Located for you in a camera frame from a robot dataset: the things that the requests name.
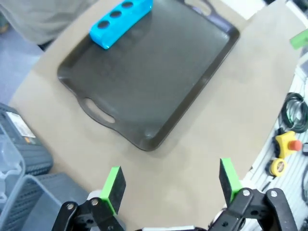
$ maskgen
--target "tray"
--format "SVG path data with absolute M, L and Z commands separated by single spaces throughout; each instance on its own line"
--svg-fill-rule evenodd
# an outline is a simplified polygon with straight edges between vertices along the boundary
M 59 80 L 92 119 L 142 150 L 156 149 L 240 35 L 203 2 L 209 15 L 184 0 L 154 0 L 152 11 L 108 50 L 87 35 L 60 64 Z

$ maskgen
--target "screw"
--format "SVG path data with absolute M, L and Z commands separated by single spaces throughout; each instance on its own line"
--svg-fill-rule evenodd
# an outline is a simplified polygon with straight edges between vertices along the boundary
M 68 210 L 71 210 L 71 209 L 73 209 L 73 208 L 74 208 L 74 205 L 73 205 L 73 204 L 68 204 L 68 205 L 67 205 L 67 209 L 68 209 Z
M 277 192 L 276 192 L 276 191 L 270 191 L 270 195 L 271 195 L 272 197 L 276 197 L 276 196 L 277 196 Z
M 247 190 L 247 189 L 245 189 L 245 190 L 243 191 L 243 195 L 244 195 L 244 196 L 249 196 L 249 195 L 250 195 L 250 191 Z
M 93 200 L 91 201 L 91 204 L 92 204 L 93 206 L 97 205 L 97 204 L 98 204 L 98 200 L 97 200 L 97 199 L 93 199 Z

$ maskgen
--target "plastic crate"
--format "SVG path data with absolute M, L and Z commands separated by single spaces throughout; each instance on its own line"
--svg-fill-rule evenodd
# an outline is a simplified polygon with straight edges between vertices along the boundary
M 18 112 L 0 103 L 0 212 L 25 174 L 46 174 L 52 165 L 52 156 Z
M 26 175 L 1 215 L 0 231 L 50 231 L 64 202 L 82 204 L 88 195 L 65 173 Z

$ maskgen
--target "red button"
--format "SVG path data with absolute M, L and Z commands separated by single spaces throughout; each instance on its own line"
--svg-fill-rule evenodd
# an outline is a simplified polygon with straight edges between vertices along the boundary
M 302 146 L 303 144 L 301 141 L 290 141 L 288 143 L 288 148 L 293 151 L 300 151 L 302 149 Z

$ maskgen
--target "table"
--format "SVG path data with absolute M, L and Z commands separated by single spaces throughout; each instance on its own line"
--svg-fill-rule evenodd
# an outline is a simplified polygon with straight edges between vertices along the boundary
M 219 1 L 217 11 L 241 38 L 164 143 L 138 150 L 90 119 L 57 79 L 64 57 L 120 0 L 100 0 L 51 45 L 14 95 L 15 107 L 65 171 L 89 191 L 121 165 L 127 189 L 120 217 L 129 231 L 194 224 L 207 227 L 224 204 L 219 158 L 231 157 L 240 178 L 251 167 L 279 113 L 300 51 L 289 39 L 304 30 L 278 0 L 245 22 Z

